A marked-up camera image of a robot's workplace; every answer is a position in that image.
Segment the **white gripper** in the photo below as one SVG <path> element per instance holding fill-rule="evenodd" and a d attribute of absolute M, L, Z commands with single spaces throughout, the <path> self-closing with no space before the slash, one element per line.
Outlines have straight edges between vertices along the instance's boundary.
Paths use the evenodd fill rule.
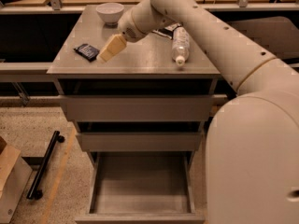
<path fill-rule="evenodd" d="M 109 61 L 126 48 L 127 42 L 135 43 L 145 37 L 135 25 L 132 9 L 127 10 L 119 19 L 118 31 L 120 34 L 112 35 L 102 47 L 96 57 L 98 61 L 102 63 Z"/>

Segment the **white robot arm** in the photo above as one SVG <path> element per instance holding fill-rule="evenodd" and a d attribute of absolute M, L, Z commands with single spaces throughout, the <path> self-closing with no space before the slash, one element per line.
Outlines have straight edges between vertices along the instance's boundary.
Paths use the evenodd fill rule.
<path fill-rule="evenodd" d="M 99 57 L 173 22 L 183 25 L 237 96 L 206 136 L 209 224 L 299 224 L 299 74 L 195 0 L 143 0 Z"/>

